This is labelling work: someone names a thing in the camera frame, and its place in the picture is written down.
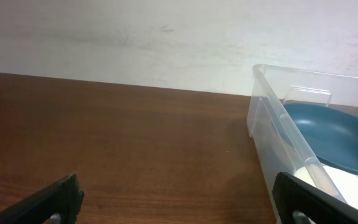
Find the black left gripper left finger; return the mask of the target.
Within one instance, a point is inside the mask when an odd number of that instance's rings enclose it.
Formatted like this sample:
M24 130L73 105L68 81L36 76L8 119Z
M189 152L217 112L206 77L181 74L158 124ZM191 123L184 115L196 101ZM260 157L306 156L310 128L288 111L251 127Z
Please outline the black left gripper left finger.
M75 223L85 196L77 175L68 175L0 212L0 223L44 223L53 215Z

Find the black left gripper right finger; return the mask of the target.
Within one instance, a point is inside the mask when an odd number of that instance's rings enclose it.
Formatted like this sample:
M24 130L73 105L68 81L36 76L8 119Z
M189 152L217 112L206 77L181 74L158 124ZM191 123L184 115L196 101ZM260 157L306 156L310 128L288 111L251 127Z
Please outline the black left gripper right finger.
M358 210L287 173L279 172L272 190L283 224L358 224Z

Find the white plastic bowl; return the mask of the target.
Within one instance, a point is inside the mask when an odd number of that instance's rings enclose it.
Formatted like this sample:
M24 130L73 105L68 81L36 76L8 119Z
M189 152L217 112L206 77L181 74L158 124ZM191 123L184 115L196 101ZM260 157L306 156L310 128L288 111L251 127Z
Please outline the white plastic bowl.
M323 167L345 201L358 209L358 176L333 167Z

